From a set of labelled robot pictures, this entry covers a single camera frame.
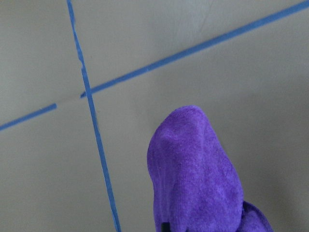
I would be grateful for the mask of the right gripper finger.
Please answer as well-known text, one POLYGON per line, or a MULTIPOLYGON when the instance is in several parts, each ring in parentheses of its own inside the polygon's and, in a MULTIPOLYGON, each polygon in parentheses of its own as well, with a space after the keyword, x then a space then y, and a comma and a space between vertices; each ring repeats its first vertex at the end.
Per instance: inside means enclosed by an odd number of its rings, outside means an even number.
POLYGON ((161 224, 161 232, 169 232, 169 222, 163 222, 161 224))

